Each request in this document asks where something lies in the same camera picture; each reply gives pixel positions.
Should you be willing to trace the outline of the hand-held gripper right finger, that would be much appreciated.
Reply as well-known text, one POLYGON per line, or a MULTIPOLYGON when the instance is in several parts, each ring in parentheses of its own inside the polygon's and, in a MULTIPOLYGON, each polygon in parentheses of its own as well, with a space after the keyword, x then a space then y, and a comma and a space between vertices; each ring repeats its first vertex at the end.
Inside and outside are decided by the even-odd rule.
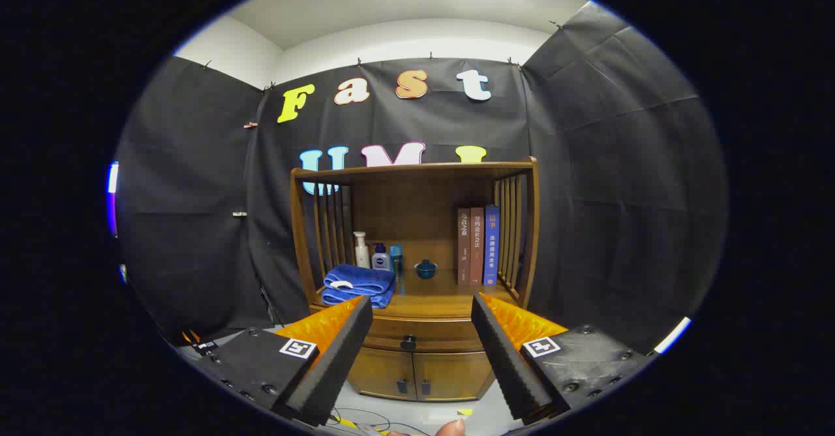
POLYGON ((599 327, 567 328, 484 293, 472 298, 471 321, 512 417, 526 425, 590 405, 650 362, 599 327))

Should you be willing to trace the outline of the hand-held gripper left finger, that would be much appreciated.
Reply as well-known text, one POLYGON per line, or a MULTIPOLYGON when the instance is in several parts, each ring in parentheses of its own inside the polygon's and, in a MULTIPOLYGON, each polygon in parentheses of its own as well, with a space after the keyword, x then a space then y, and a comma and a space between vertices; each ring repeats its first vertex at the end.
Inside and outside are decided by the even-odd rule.
POLYGON ((371 326, 372 302, 356 296, 276 332, 241 332, 194 365, 254 406, 323 426, 371 326))

